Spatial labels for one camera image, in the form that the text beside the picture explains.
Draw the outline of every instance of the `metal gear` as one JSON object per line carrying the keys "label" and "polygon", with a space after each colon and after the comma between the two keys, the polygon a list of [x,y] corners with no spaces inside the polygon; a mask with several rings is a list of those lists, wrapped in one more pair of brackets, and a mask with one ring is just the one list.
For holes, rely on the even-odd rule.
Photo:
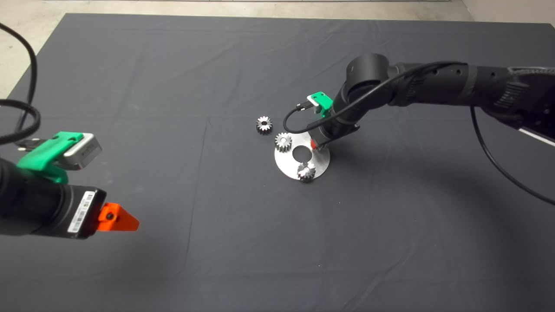
{"label": "metal gear", "polygon": [[291,136],[285,132],[276,135],[275,138],[276,149],[280,152],[287,152],[293,144]]}
{"label": "metal gear", "polygon": [[256,120],[256,130],[260,134],[272,132],[272,120],[268,116],[262,116]]}
{"label": "metal gear", "polygon": [[309,182],[314,179],[316,174],[316,166],[312,162],[300,163],[297,168],[297,175],[302,182]]}

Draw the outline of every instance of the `circular metal plate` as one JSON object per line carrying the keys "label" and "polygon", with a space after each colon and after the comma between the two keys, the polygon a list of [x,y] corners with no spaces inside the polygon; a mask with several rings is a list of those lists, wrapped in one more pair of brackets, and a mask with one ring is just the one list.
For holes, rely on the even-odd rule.
{"label": "circular metal plate", "polygon": [[330,151],[327,148],[323,150],[313,150],[310,147],[310,135],[308,132],[301,134],[291,134],[288,133],[293,139],[291,148],[287,152],[280,152],[274,148],[274,158],[276,160],[277,167],[285,173],[289,178],[299,180],[297,175],[297,169],[299,167],[299,162],[293,157],[293,150],[298,146],[307,147],[312,153],[312,159],[310,161],[316,166],[316,173],[314,178],[321,176],[330,164]]}

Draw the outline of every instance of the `barcode label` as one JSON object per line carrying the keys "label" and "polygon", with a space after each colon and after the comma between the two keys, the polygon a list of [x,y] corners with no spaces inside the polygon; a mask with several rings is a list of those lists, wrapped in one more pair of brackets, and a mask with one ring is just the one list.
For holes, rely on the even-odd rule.
{"label": "barcode label", "polygon": [[83,197],[81,198],[81,202],[79,203],[79,207],[77,207],[77,211],[75,211],[75,215],[69,224],[68,232],[70,233],[77,233],[81,228],[81,224],[83,224],[83,219],[89,211],[89,207],[91,202],[93,201],[95,192],[85,192]]}

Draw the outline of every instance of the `dark gray fabric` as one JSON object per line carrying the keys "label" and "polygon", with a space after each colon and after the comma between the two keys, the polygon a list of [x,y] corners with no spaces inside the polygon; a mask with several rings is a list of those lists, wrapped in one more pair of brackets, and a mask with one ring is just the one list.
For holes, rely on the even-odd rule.
{"label": "dark gray fabric", "polygon": [[[272,136],[362,53],[555,66],[547,24],[69,14],[39,60],[37,133],[104,148],[72,184],[141,221],[85,240],[1,237],[1,311],[546,311],[555,208],[505,180],[467,108],[370,112],[311,184]],[[26,77],[13,92],[24,98]],[[13,127],[11,114],[0,130]],[[312,120],[306,114],[292,123]],[[555,149],[480,114],[506,168],[555,196]],[[16,161],[11,146],[0,154]]]}

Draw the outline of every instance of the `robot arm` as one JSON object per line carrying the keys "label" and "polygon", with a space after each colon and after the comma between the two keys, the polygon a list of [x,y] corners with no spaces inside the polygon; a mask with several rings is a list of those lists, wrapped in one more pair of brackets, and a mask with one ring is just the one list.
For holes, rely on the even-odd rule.
{"label": "robot arm", "polygon": [[[388,79],[390,83],[380,86]],[[307,128],[322,124],[309,131],[313,146],[322,147],[358,130],[357,122],[371,109],[412,103],[481,107],[510,127],[555,144],[555,69],[483,67],[459,62],[390,66],[387,58],[379,54],[363,55],[349,63],[345,83],[332,105],[318,107],[329,122],[320,120]]]}

